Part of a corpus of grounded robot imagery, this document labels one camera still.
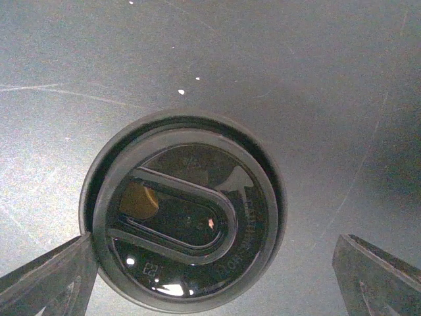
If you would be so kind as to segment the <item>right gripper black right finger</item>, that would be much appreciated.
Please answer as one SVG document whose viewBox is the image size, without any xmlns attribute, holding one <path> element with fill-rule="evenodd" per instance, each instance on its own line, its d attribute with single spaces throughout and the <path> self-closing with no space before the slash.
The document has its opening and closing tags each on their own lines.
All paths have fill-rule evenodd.
<svg viewBox="0 0 421 316">
<path fill-rule="evenodd" d="M 339 236 L 332 266 L 349 315 L 420 314 L 420 269 L 352 234 Z"/>
</svg>

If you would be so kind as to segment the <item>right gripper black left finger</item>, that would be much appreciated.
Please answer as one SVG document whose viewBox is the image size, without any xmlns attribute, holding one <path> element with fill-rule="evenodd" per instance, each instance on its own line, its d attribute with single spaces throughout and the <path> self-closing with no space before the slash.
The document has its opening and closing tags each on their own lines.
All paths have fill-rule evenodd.
<svg viewBox="0 0 421 316">
<path fill-rule="evenodd" d="M 2 315 L 84 315 L 97 276 L 90 233 L 1 277 Z"/>
</svg>

